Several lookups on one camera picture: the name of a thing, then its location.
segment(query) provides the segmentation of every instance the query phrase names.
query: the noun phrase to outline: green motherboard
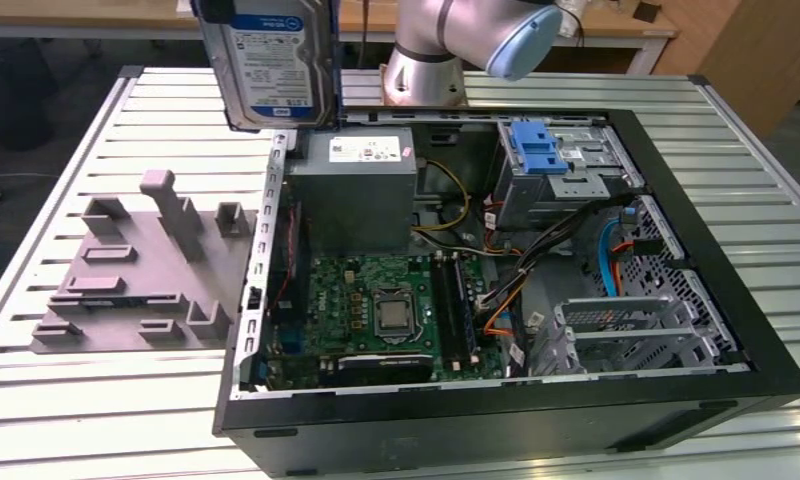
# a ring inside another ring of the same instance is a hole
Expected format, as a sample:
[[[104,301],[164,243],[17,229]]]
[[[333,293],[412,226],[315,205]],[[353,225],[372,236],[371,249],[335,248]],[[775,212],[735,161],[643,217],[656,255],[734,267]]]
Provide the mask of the green motherboard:
[[[429,256],[312,259],[308,320],[301,326],[276,330],[284,353],[275,362],[276,388],[325,386],[320,368],[327,360],[359,355],[432,356],[429,381],[501,377],[496,342],[477,348],[475,365],[445,367],[431,281],[433,261]],[[480,260],[467,255],[457,262],[464,276],[460,288],[475,298],[484,291]]]

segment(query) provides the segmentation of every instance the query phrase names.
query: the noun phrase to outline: blue hard drive label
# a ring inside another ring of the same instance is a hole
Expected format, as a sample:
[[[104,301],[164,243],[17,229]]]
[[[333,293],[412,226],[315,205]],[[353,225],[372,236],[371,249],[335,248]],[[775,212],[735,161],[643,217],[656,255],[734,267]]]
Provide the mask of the blue hard drive label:
[[[237,15],[231,23],[244,101],[268,117],[303,117],[313,107],[311,73],[299,58],[305,44],[303,19]]]

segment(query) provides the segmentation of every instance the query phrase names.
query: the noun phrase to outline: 3d-printed holder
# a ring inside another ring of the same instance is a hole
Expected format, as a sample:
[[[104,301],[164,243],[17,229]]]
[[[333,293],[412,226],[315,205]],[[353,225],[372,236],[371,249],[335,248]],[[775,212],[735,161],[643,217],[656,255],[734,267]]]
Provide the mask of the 3d-printed holder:
[[[36,353],[220,348],[237,314],[255,214],[237,203],[197,212],[150,170],[140,191],[160,213],[128,212],[114,197],[90,200],[89,227],[49,311]]]

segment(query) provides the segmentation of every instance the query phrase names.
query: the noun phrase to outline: power supply label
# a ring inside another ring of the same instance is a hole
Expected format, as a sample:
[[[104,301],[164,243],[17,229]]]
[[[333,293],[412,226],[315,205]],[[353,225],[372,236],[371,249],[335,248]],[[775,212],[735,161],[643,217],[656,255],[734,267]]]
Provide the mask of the power supply label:
[[[313,107],[308,65],[297,57],[305,24],[285,15],[237,15],[229,35],[244,100],[268,117],[303,117]]]
[[[335,137],[329,142],[329,162],[401,160],[400,137]]]

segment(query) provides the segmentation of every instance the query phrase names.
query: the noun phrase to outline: ram slot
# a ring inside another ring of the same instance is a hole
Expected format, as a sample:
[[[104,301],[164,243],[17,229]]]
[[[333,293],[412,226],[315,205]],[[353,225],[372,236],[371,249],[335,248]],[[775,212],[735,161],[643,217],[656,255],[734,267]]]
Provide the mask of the ram slot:
[[[471,305],[463,288],[463,272],[457,260],[433,256],[429,262],[429,276],[441,361],[445,368],[459,370],[463,366],[476,363],[476,345]]]

